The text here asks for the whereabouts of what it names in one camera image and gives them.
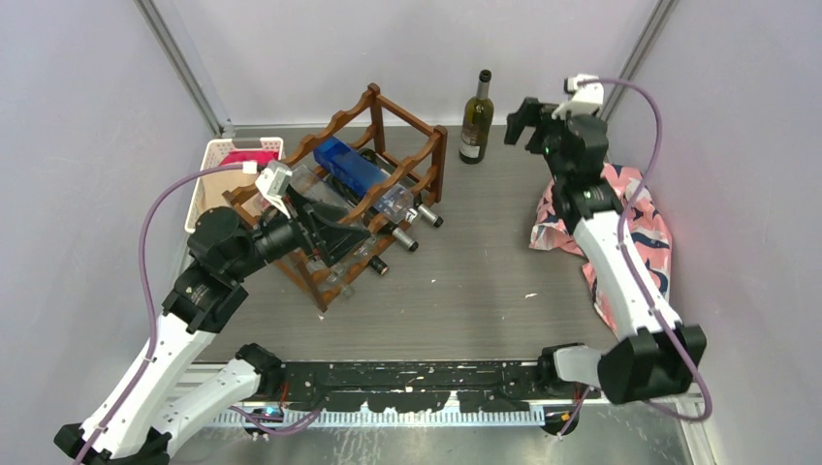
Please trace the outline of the brown wooden wine rack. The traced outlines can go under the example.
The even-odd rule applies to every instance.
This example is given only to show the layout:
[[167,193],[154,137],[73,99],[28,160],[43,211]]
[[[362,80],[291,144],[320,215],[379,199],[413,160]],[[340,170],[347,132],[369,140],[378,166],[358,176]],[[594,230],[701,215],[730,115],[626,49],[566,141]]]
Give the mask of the brown wooden wine rack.
[[[387,151],[385,111],[426,137],[420,151],[400,160]],[[428,125],[371,83],[351,109],[337,112],[323,131],[304,137],[286,157],[286,164],[295,169],[295,188],[310,198],[342,199],[348,211],[344,223],[359,223],[371,232],[332,266],[320,265],[304,252],[277,262],[320,311],[327,311],[338,296],[350,294],[366,268],[386,272],[380,255],[391,245],[415,251],[418,245],[407,230],[416,218],[441,226],[431,206],[442,198],[447,136],[444,127]]]

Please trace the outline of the clear slim glass bottle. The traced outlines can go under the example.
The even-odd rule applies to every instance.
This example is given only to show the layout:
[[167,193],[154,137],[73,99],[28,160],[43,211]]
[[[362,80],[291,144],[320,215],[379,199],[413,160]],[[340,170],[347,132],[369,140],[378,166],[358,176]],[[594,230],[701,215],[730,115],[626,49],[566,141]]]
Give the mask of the clear slim glass bottle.
[[322,312],[327,310],[333,300],[333,290],[341,295],[353,292],[344,280],[346,270],[343,263],[328,267],[319,258],[311,258],[301,249],[296,249],[275,264]]

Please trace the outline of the clear square slim bottle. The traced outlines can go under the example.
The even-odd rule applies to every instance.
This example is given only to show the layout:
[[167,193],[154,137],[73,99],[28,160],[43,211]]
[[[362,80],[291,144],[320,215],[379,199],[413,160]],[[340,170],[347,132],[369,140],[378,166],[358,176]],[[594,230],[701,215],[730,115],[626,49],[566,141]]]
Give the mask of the clear square slim bottle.
[[292,169],[290,186],[307,199],[351,211],[353,206],[314,170],[305,165]]

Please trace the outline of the dark wine bottle cream label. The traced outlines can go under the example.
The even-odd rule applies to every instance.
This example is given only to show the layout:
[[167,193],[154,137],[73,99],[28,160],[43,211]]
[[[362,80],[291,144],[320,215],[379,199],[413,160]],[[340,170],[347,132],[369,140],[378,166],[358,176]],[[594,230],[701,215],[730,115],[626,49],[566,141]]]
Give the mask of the dark wine bottle cream label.
[[379,233],[390,235],[399,242],[408,252],[415,252],[419,248],[419,242],[411,237],[403,228],[394,222],[387,222],[379,229]]

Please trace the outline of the olive green wine bottle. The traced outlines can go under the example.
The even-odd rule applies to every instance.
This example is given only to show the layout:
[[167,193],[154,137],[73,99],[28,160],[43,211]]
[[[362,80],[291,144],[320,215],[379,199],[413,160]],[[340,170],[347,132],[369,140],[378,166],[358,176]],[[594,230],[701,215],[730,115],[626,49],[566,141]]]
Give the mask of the olive green wine bottle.
[[474,97],[464,108],[460,131],[458,155],[468,165],[476,165],[485,158],[494,105],[489,96],[492,73],[484,69],[479,73],[478,86]]

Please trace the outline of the blue clear square bottle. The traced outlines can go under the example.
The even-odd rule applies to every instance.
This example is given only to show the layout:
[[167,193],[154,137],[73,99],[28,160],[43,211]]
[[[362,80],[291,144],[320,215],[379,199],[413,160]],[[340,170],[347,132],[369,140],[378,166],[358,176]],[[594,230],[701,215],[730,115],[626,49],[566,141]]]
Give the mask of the blue clear square bottle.
[[[364,199],[368,191],[389,177],[340,139],[331,137],[313,150],[314,160]],[[373,205],[394,223],[407,219],[414,207],[414,196],[402,185],[392,185]]]

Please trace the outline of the dark green wine bottle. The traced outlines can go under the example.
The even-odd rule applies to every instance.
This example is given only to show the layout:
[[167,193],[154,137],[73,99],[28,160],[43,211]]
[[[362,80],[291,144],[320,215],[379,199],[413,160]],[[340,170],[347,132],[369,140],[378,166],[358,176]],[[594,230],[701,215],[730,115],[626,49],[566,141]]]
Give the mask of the dark green wine bottle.
[[[385,175],[390,176],[394,173],[395,168],[381,158],[374,150],[370,148],[363,148],[359,151],[360,155],[363,156],[368,162],[372,163],[376,167],[378,167]],[[414,182],[413,180],[405,176],[400,179],[399,183],[405,187],[410,189]],[[416,211],[422,216],[428,223],[430,223],[434,228],[440,228],[444,223],[444,219],[432,211],[424,202],[422,195],[420,193],[415,195],[414,198],[414,205]]]

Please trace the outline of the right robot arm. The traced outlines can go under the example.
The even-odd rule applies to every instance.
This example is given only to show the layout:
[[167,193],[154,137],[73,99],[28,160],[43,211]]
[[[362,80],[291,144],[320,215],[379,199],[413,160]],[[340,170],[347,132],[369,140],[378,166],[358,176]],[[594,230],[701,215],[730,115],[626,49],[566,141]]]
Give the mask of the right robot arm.
[[539,388],[559,398],[579,383],[599,389],[614,404],[687,392],[707,336],[699,326],[681,322],[625,229],[623,205],[602,176],[606,123],[591,109],[561,111],[526,97],[506,117],[505,143],[516,144],[526,127],[534,133],[525,148],[548,164],[553,210],[592,265],[618,339],[607,352],[581,343],[544,349]]

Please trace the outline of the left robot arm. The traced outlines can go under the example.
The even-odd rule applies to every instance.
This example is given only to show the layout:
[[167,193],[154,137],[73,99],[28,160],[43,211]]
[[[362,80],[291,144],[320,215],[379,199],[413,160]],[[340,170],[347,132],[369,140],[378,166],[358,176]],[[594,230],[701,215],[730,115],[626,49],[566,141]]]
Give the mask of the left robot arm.
[[78,464],[166,464],[206,422],[246,398],[281,390],[281,360],[256,343],[242,346],[208,381],[177,400],[171,392],[190,363],[247,298],[244,280],[296,250],[327,265],[370,235],[345,222],[343,207],[289,190],[291,213],[248,225],[229,206],[202,213],[188,238],[191,263],[160,307],[149,336],[109,397],[85,421],[66,424],[54,442]]

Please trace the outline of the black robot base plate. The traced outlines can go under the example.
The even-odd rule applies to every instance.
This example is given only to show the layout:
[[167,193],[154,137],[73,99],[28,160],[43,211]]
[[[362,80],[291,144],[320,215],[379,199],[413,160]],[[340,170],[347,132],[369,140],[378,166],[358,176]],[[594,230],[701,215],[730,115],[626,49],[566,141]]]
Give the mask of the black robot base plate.
[[439,412],[454,396],[462,413],[522,411],[533,402],[574,403],[579,383],[549,379],[541,360],[288,361],[249,401],[309,412]]

